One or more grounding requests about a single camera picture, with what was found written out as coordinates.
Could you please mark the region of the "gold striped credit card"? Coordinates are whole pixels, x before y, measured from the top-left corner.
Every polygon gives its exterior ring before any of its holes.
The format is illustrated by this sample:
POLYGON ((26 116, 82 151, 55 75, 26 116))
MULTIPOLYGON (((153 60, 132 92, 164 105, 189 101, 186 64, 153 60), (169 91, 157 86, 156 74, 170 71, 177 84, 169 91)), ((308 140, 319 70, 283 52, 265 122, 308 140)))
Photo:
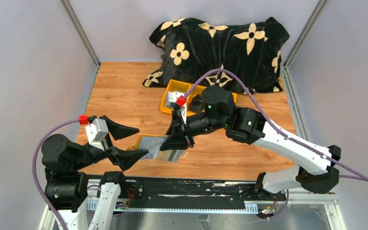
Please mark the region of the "gold striped credit card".
POLYGON ((156 159, 161 161, 177 162, 183 152, 184 150, 182 149, 160 151, 156 159))

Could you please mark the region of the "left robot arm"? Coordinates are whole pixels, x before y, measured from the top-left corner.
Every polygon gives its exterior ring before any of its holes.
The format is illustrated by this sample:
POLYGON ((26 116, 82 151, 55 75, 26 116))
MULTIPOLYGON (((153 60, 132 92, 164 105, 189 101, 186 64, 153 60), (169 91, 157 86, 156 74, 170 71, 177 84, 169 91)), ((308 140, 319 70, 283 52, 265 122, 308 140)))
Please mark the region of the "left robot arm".
POLYGON ((78 144, 65 135, 50 130, 39 141, 37 151, 42 152, 46 186, 39 192, 56 217, 61 230, 107 230, 120 195, 133 198, 133 190, 126 184, 124 171, 148 154, 148 150, 121 150, 113 140, 127 138, 139 132, 107 116, 82 115, 73 120, 84 125, 88 141, 78 144), (119 171, 105 172, 99 183, 98 205, 93 218, 88 214, 89 176, 82 171, 90 165, 108 159, 119 171))

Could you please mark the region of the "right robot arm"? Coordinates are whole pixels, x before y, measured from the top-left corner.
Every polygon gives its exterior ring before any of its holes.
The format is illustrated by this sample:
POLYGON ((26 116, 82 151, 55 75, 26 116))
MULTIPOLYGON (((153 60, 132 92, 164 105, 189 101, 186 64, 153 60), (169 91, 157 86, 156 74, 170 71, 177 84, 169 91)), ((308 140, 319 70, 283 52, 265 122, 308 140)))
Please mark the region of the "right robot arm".
POLYGON ((231 92, 219 86, 209 86, 201 93, 204 112, 184 117, 176 107, 160 149, 185 150, 194 146, 198 135, 225 129, 233 141, 261 146, 292 160, 295 165, 278 172, 262 172, 255 182, 256 191, 275 194, 282 190, 304 188, 325 194, 339 183, 335 163, 341 149, 332 145, 322 147, 283 130, 261 112, 238 107, 231 92))

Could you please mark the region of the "black cards in bin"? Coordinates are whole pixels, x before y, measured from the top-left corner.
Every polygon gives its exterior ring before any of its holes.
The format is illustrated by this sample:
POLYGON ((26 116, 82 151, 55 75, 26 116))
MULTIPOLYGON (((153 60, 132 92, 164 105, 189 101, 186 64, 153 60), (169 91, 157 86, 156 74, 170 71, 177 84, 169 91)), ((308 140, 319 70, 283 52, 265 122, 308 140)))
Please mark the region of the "black cards in bin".
POLYGON ((190 102, 188 109, 194 113, 201 113, 204 111, 204 104, 200 94, 197 94, 190 102))

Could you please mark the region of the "yellow three-compartment bin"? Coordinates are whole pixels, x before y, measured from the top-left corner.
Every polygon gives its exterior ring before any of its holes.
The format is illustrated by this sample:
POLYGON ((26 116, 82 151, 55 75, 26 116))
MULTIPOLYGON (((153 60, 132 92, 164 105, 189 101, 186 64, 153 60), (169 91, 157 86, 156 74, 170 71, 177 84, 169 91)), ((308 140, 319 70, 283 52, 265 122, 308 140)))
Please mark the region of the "yellow three-compartment bin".
MULTIPOLYGON (((161 98, 160 111, 162 113, 171 115, 171 112, 173 109, 171 107, 171 103, 168 101, 168 98, 167 98, 168 92, 186 93, 191 87, 192 87, 192 84, 190 83, 182 82, 178 80, 170 80, 161 98)), ((187 115, 188 116, 195 115, 197 113, 204 111, 204 107, 201 102, 201 93, 205 88, 206 86, 199 84, 195 87, 195 89, 187 97, 187 115)))

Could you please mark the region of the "black floral blanket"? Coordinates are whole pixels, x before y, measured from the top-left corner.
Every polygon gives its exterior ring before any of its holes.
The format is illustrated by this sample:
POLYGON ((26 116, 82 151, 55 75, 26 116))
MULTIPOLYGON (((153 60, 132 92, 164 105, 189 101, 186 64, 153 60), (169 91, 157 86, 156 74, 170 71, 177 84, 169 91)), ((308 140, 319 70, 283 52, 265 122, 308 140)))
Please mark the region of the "black floral blanket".
POLYGON ((143 86, 162 88, 170 80, 217 85, 234 93, 280 92, 281 48, 289 39, 275 18, 243 25, 212 25, 196 18, 162 22, 150 42, 163 53, 159 69, 143 86))

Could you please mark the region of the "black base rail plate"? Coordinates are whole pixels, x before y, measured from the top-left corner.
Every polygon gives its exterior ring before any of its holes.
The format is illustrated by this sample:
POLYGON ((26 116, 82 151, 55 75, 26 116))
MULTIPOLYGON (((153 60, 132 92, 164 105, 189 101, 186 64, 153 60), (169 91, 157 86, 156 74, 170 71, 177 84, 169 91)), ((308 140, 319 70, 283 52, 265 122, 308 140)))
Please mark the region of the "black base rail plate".
POLYGON ((121 188, 118 199, 130 202, 131 209, 239 210, 246 201, 272 204, 286 199, 282 192, 256 190, 254 181, 127 176, 121 188))

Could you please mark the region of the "aluminium frame post left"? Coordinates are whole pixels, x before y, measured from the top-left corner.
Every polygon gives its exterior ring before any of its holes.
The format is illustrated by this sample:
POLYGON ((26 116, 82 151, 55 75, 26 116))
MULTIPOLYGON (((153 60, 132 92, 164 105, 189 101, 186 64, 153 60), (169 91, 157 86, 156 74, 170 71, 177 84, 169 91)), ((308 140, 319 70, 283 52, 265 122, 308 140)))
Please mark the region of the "aluminium frame post left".
POLYGON ((98 56, 96 55, 93 46, 91 45, 72 5, 69 0, 60 0, 60 3, 63 6, 63 9, 65 10, 71 24, 73 25, 75 31, 77 32, 77 35, 79 36, 82 44, 84 45, 90 59, 92 60, 93 64, 96 66, 97 69, 99 69, 101 62, 99 61, 98 56))

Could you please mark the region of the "aluminium frame post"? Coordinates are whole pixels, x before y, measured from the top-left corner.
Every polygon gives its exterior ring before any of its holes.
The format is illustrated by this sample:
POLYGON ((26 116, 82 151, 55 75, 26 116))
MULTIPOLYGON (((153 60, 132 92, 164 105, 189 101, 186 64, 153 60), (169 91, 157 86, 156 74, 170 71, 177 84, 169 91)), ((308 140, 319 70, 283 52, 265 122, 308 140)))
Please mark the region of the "aluminium frame post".
POLYGON ((302 45, 304 44, 307 36, 309 35, 312 28, 315 26, 317 20, 319 19, 321 13, 323 12, 325 6, 327 5, 328 0, 319 0, 311 13, 309 19, 307 20, 303 30, 301 31, 298 39, 296 40, 293 48, 287 59, 284 62, 284 68, 288 68, 294 62, 299 50, 301 49, 302 45))
POLYGON ((75 31, 77 32, 77 35, 79 36, 82 44, 84 45, 90 59, 92 60, 93 64, 96 66, 97 69, 99 69, 101 62, 99 61, 98 56, 96 55, 93 46, 91 45, 72 5, 69 0, 60 0, 60 3, 63 6, 63 9, 65 10, 71 24, 73 25, 75 31))

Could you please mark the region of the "aluminium frame post right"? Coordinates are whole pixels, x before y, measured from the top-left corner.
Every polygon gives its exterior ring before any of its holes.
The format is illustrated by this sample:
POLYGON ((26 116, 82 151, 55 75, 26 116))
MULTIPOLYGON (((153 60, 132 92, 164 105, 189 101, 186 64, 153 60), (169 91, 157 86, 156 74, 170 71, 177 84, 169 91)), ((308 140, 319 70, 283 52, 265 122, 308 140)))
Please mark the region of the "aluminium frame post right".
POLYGON ((301 31, 298 39, 296 40, 293 48, 287 59, 284 62, 284 68, 288 68, 294 62, 299 50, 301 49, 302 45, 304 44, 307 36, 309 35, 312 28, 315 26, 317 20, 319 19, 321 13, 323 12, 325 6, 327 5, 328 0, 319 0, 311 13, 309 19, 307 20, 303 30, 301 31))

